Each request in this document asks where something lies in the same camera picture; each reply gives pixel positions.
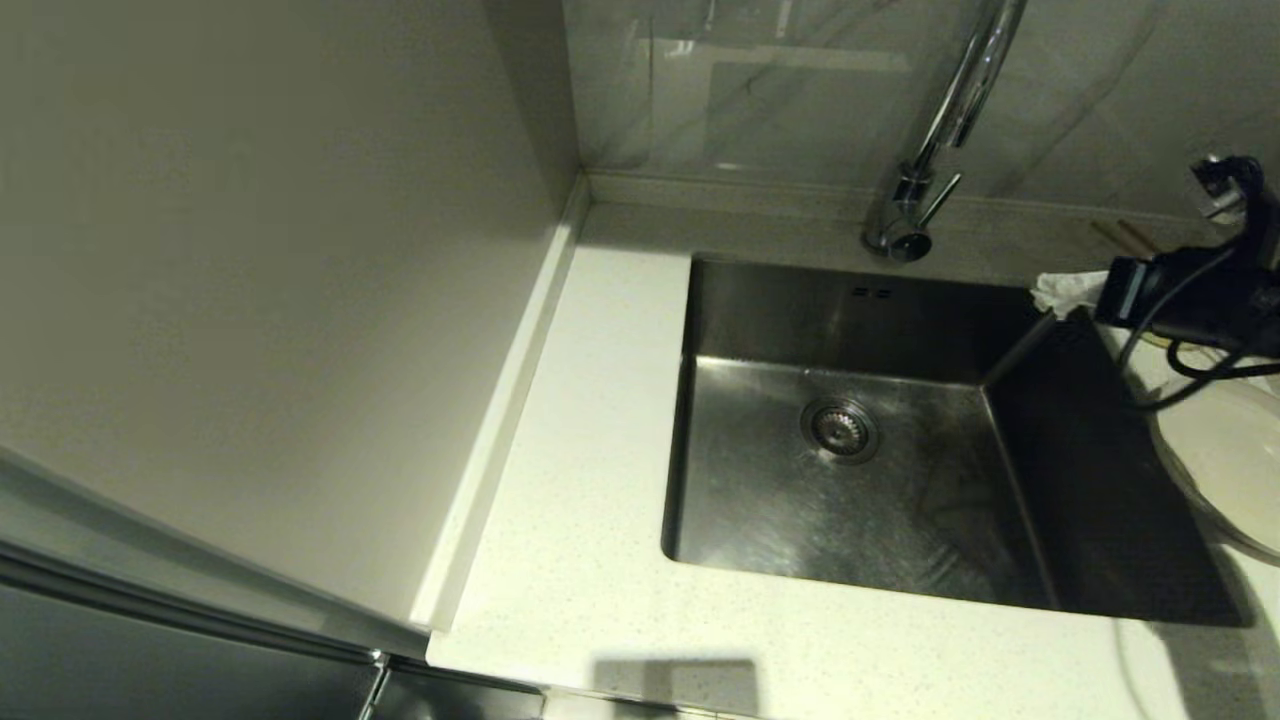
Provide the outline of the white round plate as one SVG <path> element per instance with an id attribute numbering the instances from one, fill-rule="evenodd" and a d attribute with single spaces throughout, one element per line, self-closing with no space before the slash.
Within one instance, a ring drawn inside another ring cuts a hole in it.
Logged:
<path id="1" fill-rule="evenodd" d="M 1156 413 L 1155 433 L 1192 507 L 1226 542 L 1280 568 L 1280 397 L 1213 383 Z"/>

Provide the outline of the chrome faucet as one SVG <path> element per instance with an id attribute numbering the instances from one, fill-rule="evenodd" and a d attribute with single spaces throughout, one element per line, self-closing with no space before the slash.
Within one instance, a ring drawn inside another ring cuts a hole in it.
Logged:
<path id="1" fill-rule="evenodd" d="M 932 109 L 908 136 L 905 154 L 876 192 L 861 243 L 878 258 L 916 263 L 933 249 L 931 223 L 963 181 L 955 172 L 940 190 L 936 165 L 946 149 L 972 136 L 1016 37 L 1028 0 L 982 0 L 963 54 Z"/>

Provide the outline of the stainless steel sink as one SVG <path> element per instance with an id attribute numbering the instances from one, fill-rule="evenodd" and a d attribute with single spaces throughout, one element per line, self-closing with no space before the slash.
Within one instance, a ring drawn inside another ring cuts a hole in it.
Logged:
<path id="1" fill-rule="evenodd" d="M 824 462 L 801 410 L 882 430 Z M 1084 310 L 1025 290 L 698 259 L 668 559 L 878 591 L 1197 626 L 1252 624 Z"/>

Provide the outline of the round metal drain strainer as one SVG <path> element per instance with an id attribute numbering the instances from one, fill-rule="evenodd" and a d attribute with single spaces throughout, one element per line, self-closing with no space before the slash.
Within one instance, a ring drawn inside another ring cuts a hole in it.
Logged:
<path id="1" fill-rule="evenodd" d="M 878 419 L 852 398 L 814 398 L 801 410 L 799 427 L 806 446 L 824 462 L 869 462 L 881 446 Z"/>

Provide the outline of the white counter upstand strip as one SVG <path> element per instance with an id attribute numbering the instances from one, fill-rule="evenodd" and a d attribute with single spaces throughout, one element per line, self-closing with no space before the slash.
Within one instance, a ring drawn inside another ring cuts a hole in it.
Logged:
<path id="1" fill-rule="evenodd" d="M 550 237 L 411 609 L 410 621 L 424 632 L 448 630 L 458 612 L 591 204 L 590 179 L 581 172 Z"/>

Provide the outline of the grey cabinet door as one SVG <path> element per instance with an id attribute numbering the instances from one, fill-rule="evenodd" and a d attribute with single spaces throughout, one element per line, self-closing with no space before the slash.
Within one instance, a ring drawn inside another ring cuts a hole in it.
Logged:
<path id="1" fill-rule="evenodd" d="M 541 720 L 426 648 L 0 450 L 0 720 Z"/>

